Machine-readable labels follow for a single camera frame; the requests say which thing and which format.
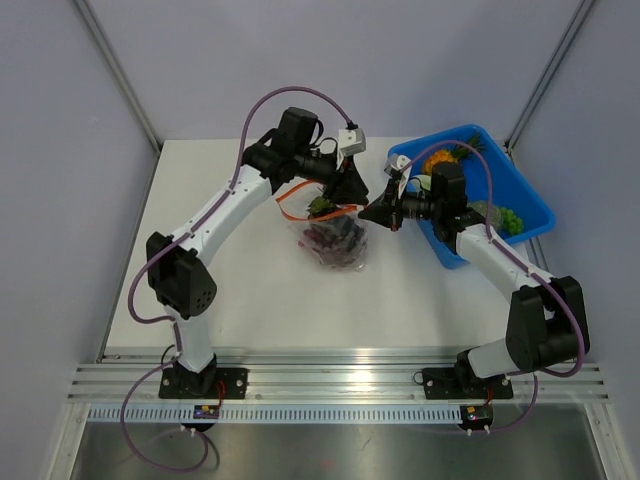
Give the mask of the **blue black grape bunch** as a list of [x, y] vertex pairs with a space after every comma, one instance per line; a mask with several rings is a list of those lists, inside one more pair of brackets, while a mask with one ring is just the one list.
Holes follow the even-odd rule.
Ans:
[[[324, 196], [314, 198], [308, 205], [308, 219], [318, 219], [336, 213], [339, 206]], [[351, 252], [364, 239], [365, 229], [348, 215], [339, 215], [320, 222], [311, 222], [303, 236], [316, 250]]]

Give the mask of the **clear zip bag orange zipper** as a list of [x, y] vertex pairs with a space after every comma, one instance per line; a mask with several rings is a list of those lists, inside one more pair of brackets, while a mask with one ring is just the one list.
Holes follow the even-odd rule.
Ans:
[[278, 196], [276, 204], [296, 242], [321, 266], [359, 270], [368, 253], [368, 230], [358, 206], [330, 201], [316, 182], [303, 181]]

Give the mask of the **dark purple grape bunch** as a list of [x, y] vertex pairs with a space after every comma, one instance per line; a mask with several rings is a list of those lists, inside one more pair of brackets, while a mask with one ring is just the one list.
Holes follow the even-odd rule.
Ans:
[[358, 225], [338, 231], [316, 224], [303, 230], [298, 244], [315, 255], [324, 266], [357, 267], [366, 253], [367, 234], [365, 228]]

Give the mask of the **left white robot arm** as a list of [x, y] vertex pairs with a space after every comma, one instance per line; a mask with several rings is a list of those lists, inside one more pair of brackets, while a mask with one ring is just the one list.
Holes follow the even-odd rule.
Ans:
[[164, 307], [175, 344], [174, 359], [163, 368], [160, 398], [221, 398], [233, 381], [245, 378], [217, 367], [205, 315], [217, 294], [208, 266], [256, 207], [295, 178], [322, 185], [338, 205], [367, 204], [368, 189], [354, 164], [355, 155], [366, 149], [362, 129], [348, 123], [331, 153], [322, 153], [313, 137], [322, 131], [315, 114], [286, 109], [277, 127], [242, 150], [226, 187], [172, 234], [155, 232], [148, 238], [148, 284]]

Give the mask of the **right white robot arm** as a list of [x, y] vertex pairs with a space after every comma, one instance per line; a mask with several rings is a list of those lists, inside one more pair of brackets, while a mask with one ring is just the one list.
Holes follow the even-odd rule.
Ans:
[[470, 207], [461, 166], [437, 165], [428, 191], [416, 193], [407, 188], [409, 164], [404, 155], [392, 157], [384, 192], [360, 218], [392, 231], [406, 219], [429, 222], [436, 239], [475, 266], [509, 303], [504, 337], [459, 353], [443, 385], [477, 398], [510, 375], [557, 376], [553, 367], [561, 362], [572, 361], [568, 373], [577, 373], [590, 348], [580, 283], [551, 275], [507, 245], [489, 217]]

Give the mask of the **green cabbage toy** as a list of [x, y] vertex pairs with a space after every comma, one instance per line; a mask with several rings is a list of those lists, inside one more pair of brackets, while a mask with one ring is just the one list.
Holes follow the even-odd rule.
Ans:
[[410, 183], [419, 191], [431, 191], [432, 177], [430, 175], [416, 175], [410, 179]]

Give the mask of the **green cantaloupe melon toy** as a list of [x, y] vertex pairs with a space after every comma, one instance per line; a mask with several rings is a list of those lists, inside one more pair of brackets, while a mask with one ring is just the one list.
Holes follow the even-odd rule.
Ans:
[[489, 219], [491, 224], [499, 224], [502, 220], [501, 211], [495, 205], [489, 205], [487, 201], [473, 201], [468, 206], [482, 215], [485, 219]]

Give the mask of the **orange toy pineapple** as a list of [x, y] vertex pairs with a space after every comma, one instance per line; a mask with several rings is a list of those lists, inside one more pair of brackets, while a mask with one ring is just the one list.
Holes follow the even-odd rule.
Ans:
[[462, 144], [453, 144], [437, 150], [431, 154], [422, 164], [421, 173], [431, 175], [433, 168], [440, 163], [456, 163], [469, 158], [472, 154], [471, 148], [482, 152], [485, 147], [479, 133], [474, 133]]

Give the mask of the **blue plastic bin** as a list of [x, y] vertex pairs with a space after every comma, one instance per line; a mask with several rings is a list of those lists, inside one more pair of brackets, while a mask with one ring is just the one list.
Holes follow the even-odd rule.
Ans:
[[478, 136], [482, 146], [481, 154], [487, 165], [483, 166], [476, 156], [462, 161], [466, 178], [466, 195], [470, 201], [491, 200], [497, 207], [513, 211], [522, 219], [523, 231], [518, 235], [501, 235], [509, 245], [517, 245], [550, 231], [555, 225], [551, 209], [541, 199], [535, 189], [520, 174], [501, 147], [482, 127], [467, 124], [432, 135], [392, 146], [388, 155], [404, 155], [415, 158], [424, 150], [437, 144], [440, 148], [450, 147], [454, 140], [467, 143]]

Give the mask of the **small green grape bunch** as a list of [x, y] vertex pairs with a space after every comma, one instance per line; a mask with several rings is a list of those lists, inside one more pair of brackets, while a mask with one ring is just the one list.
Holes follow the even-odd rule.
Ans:
[[499, 208], [501, 226], [500, 230], [509, 236], [519, 235], [524, 231], [524, 221], [517, 216], [513, 210], [500, 207]]

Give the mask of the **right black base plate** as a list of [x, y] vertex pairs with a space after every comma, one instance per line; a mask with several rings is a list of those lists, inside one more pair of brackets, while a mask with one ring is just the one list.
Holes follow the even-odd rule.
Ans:
[[511, 400], [514, 392], [505, 375], [486, 379], [465, 378], [454, 367], [428, 367], [417, 371], [414, 381], [427, 400]]

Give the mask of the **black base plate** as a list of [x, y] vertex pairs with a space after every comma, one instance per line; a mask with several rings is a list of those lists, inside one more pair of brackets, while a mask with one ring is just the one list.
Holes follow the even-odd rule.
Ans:
[[486, 379], [465, 378], [454, 367], [428, 367], [417, 371], [414, 381], [427, 400], [511, 400], [514, 392], [505, 375]]
[[158, 397], [170, 400], [242, 400], [246, 397], [249, 370], [216, 367], [194, 373], [168, 368], [162, 373]]

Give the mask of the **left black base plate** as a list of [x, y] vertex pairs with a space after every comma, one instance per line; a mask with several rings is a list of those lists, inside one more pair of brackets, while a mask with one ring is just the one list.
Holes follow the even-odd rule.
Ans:
[[242, 400], [246, 397], [249, 370], [216, 367], [194, 373], [168, 368], [162, 373], [158, 397], [170, 400]]

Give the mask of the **aluminium rail frame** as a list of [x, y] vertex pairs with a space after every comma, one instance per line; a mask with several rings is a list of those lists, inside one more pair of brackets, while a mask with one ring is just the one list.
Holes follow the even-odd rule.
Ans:
[[[134, 401], [156, 400], [158, 348], [109, 348], [97, 363], [77, 366], [68, 400], [118, 401], [138, 379]], [[221, 348], [222, 367], [248, 371], [245, 404], [423, 404], [425, 367], [453, 363], [450, 348], [267, 349]]]

